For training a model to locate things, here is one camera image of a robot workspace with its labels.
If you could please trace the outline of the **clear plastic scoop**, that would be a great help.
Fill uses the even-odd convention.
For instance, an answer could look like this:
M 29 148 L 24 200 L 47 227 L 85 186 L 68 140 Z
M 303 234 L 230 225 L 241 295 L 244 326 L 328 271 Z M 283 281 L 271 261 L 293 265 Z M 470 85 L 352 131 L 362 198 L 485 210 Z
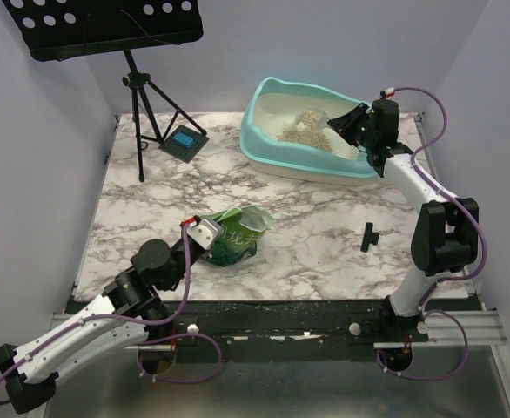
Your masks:
M 321 131 L 329 127 L 329 116 L 319 109 L 302 111 L 295 119 L 294 125 L 302 129 L 308 128 L 314 131 Z

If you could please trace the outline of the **green litter bag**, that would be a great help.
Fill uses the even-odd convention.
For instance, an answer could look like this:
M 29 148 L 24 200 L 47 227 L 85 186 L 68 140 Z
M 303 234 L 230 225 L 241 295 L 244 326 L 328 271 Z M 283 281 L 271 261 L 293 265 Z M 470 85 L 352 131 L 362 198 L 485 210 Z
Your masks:
M 273 229 L 276 219 L 257 206 L 233 207 L 226 211 L 204 215 L 223 229 L 204 260 L 214 266 L 232 266 L 253 257 L 258 241 L 266 231 Z

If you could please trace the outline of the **black bag clip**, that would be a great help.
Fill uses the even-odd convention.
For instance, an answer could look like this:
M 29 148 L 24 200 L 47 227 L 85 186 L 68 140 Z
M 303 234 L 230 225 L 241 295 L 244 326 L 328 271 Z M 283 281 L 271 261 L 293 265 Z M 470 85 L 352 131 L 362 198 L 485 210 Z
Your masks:
M 379 242 L 379 232 L 374 230 L 374 224 L 372 222 L 366 222 L 362 242 L 360 245 L 360 251 L 367 253 L 370 246 L 376 246 Z

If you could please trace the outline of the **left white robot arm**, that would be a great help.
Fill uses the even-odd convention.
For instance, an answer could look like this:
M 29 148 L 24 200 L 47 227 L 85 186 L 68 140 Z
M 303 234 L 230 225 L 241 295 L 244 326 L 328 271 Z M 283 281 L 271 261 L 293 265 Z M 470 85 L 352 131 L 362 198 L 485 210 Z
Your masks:
M 195 239 L 185 235 L 174 246 L 161 239 L 148 240 L 131 258 L 131 267 L 69 320 L 26 345 L 2 345 L 0 381 L 7 403 L 16 413 L 25 414 L 47 402 L 56 393 L 61 366 L 117 327 L 135 323 L 139 340 L 163 342 L 185 306 L 180 304 L 168 313 L 158 291 L 173 290 L 181 280 L 189 282 L 192 264 L 214 243 L 206 235 Z

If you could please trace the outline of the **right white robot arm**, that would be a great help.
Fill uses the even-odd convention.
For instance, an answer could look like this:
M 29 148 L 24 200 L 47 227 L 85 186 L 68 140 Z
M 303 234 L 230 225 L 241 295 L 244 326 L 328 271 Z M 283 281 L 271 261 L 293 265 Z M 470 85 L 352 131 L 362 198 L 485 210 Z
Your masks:
M 413 266 L 384 300 L 377 333 L 395 341 L 416 328 L 438 284 L 454 280 L 478 255 L 479 206 L 446 191 L 399 141 L 399 106 L 380 98 L 327 122 L 347 144 L 363 150 L 368 164 L 394 185 L 416 210 L 411 240 Z

